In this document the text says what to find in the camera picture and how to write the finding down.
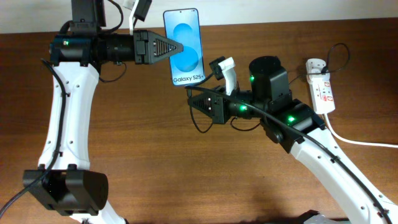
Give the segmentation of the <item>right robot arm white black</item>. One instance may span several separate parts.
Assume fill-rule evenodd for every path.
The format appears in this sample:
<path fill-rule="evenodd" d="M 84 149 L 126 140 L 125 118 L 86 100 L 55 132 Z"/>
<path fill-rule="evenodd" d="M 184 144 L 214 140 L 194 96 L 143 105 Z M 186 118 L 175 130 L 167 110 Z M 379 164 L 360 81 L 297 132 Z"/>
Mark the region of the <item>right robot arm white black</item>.
<path fill-rule="evenodd" d="M 249 64 L 251 89 L 236 81 L 212 89 L 187 85 L 188 105 L 214 124 L 259 119 L 266 136 L 301 162 L 335 199 L 351 223 L 397 223 L 397 204 L 384 196 L 341 150 L 314 110 L 292 97 L 286 69 L 276 56 Z"/>

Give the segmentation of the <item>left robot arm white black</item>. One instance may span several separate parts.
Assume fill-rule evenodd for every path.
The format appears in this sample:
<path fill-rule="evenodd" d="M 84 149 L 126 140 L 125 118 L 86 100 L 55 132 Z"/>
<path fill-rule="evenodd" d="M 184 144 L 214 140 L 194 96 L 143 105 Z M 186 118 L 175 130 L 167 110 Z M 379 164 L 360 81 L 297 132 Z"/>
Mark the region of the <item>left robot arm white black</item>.
<path fill-rule="evenodd" d="M 129 33 L 107 29 L 103 1 L 73 1 L 72 19 L 50 44 L 45 66 L 53 75 L 49 131 L 38 166 L 26 170 L 24 187 L 47 210 L 80 223 L 124 223 L 108 202 L 108 178 L 90 170 L 88 131 L 101 66 L 107 62 L 151 65 L 182 52 L 183 45 L 135 29 L 150 1 L 125 1 Z"/>

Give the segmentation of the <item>blue Samsung Galaxy smartphone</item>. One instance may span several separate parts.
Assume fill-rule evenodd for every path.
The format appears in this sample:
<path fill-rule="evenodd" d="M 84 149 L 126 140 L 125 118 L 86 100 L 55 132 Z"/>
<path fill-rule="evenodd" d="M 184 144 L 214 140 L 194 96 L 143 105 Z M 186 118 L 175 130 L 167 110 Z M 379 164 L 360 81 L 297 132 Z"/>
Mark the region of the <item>blue Samsung Galaxy smartphone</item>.
<path fill-rule="evenodd" d="M 195 8 L 163 13 L 166 37 L 183 45 L 183 51 L 169 58 L 175 86 L 198 83 L 206 78 L 203 65 L 200 20 Z"/>

